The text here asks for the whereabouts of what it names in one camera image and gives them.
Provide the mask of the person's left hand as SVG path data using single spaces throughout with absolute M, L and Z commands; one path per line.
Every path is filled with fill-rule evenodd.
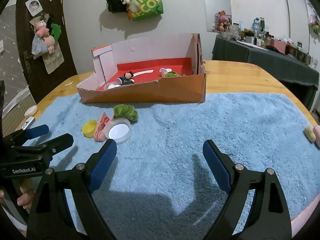
M 22 206 L 25 210 L 30 210 L 35 196 L 30 178 L 22 181 L 20 191 L 22 195 L 17 198 L 17 205 Z

